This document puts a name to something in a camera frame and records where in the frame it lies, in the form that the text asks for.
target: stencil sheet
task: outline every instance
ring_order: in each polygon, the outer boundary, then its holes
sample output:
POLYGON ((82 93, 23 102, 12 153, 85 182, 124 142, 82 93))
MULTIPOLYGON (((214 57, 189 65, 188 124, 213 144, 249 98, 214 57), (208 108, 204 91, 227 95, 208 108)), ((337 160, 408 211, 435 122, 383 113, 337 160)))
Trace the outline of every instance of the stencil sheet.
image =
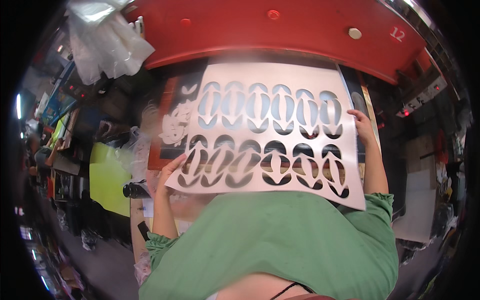
POLYGON ((209 65, 192 106, 187 162, 166 185, 188 193, 311 192, 365 210, 350 108, 337 69, 209 65))

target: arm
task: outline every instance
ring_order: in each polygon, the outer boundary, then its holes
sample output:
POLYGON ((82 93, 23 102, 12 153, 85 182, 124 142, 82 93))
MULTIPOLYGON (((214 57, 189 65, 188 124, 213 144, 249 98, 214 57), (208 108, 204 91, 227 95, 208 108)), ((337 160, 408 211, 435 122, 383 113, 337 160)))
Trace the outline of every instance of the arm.
POLYGON ((169 239, 177 238, 178 232, 173 219, 170 201, 168 199, 168 190, 165 182, 172 175, 173 171, 186 159, 186 155, 182 154, 175 158, 168 165, 163 167, 160 179, 158 180, 158 187, 155 194, 153 206, 153 227, 152 232, 166 236, 169 239))
POLYGON ((355 126, 357 127, 360 141, 365 145, 363 192, 365 194, 374 192, 388 193, 387 176, 385 175, 382 156, 373 133, 370 119, 361 111, 355 109, 350 109, 347 113, 356 117, 355 126))
POLYGON ((46 144, 47 147, 50 147, 50 145, 52 144, 53 142, 53 138, 50 138, 46 144))
POLYGON ((45 164, 47 166, 50 166, 50 167, 53 166, 53 162, 55 161, 55 156, 57 155, 57 150, 60 147, 60 144, 62 144, 62 143, 63 143, 62 139, 58 139, 55 142, 55 145, 53 146, 52 153, 50 153, 50 156, 45 160, 45 164))

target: thermos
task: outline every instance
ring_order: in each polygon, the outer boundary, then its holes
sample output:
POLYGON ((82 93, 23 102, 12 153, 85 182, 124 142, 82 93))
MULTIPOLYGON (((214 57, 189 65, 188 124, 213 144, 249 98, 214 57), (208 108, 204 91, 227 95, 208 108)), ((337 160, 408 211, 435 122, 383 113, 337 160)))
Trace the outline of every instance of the thermos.
POLYGON ((135 183, 125 184, 125 186, 123 187, 123 195, 127 198, 150 198, 148 192, 140 185, 135 183))

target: red metal panel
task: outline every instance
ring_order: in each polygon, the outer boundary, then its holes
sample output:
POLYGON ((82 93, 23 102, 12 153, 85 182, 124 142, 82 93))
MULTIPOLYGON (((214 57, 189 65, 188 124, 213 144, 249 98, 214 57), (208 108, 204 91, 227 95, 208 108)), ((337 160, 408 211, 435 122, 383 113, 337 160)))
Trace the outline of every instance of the red metal panel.
POLYGON ((156 49, 145 62, 149 69, 225 49, 280 49, 328 57, 396 84, 396 70, 407 69, 426 46, 376 0, 136 0, 132 5, 138 8, 127 20, 143 16, 145 38, 156 49), (270 10, 279 17, 269 18, 270 10), (362 37, 352 39, 350 27, 362 37))

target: lime green board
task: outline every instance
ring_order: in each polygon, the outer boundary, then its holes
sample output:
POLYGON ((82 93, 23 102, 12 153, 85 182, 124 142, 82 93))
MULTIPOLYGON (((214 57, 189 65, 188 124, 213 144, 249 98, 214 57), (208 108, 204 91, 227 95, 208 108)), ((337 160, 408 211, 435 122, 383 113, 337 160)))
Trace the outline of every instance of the lime green board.
POLYGON ((90 156, 90 198, 106 210, 130 216, 130 198, 123 196, 123 184, 132 175, 121 167, 115 148, 102 143, 93 145, 90 156))
POLYGON ((55 131, 52 133, 52 144, 50 144, 50 148, 53 148, 53 145, 55 145, 55 142, 59 139, 60 131, 62 127, 66 126, 69 116, 69 114, 66 114, 57 122, 57 127, 55 127, 55 131))

